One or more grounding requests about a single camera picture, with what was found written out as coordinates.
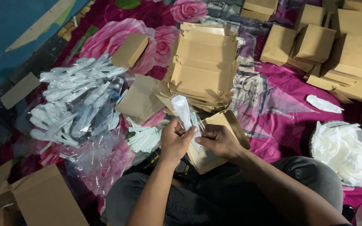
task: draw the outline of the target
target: person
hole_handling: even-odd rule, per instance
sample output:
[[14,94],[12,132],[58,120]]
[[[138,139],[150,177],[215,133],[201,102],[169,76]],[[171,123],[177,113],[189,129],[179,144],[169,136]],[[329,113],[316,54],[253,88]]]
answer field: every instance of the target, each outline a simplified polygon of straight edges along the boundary
[[269,164],[244,149],[225,126],[207,125],[195,140],[230,163],[205,173],[193,186],[172,185],[196,130],[185,132],[176,118],[169,122],[151,175],[125,175],[110,189],[110,225],[349,224],[341,215],[343,190],[332,169],[306,157]]

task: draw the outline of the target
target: hand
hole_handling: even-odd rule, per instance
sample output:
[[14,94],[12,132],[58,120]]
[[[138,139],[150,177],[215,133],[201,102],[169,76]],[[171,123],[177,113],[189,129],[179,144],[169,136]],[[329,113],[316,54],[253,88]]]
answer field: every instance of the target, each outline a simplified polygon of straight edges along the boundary
[[175,167],[180,163],[181,158],[188,150],[189,143],[195,135],[198,128],[191,127],[187,132],[178,123],[178,119],[174,118],[161,131],[161,156],[160,160]]
[[202,137],[195,138],[195,141],[229,161],[246,151],[229,129],[221,125],[206,125]]

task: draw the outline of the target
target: blue wall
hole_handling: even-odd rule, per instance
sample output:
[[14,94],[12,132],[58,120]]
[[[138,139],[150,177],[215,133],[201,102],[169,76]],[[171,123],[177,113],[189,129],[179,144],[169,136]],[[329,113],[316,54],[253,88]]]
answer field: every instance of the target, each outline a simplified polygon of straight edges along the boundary
[[[44,15],[58,0],[0,0],[0,84],[7,79],[60,25],[54,23],[47,32],[18,49],[5,50],[34,22]],[[88,0],[76,0],[66,21],[72,18]]]

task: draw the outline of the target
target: dark jeans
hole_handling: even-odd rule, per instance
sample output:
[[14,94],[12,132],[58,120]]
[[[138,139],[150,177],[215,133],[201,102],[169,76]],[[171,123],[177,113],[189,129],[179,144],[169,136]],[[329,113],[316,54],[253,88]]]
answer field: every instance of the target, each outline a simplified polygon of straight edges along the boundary
[[[342,185],[336,173],[328,166],[306,157],[284,158],[272,165],[317,192],[341,212]],[[148,179],[148,175],[132,173],[121,177],[113,185],[106,197],[110,225],[125,224]],[[243,177],[236,166],[225,164],[204,174],[194,187],[184,189],[172,185],[164,224],[172,226],[288,223],[256,185]]]

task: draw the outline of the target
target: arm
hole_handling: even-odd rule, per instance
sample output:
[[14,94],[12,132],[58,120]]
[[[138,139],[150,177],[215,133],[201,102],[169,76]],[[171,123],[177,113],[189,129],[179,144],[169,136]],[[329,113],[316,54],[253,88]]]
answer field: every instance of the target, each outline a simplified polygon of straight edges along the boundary
[[163,129],[160,159],[128,218],[127,226],[163,225],[174,170],[187,152],[196,130],[193,127],[185,133],[176,118]]
[[206,128],[204,137],[196,141],[241,168],[290,223],[311,226],[349,223],[316,192],[244,149],[226,127]]

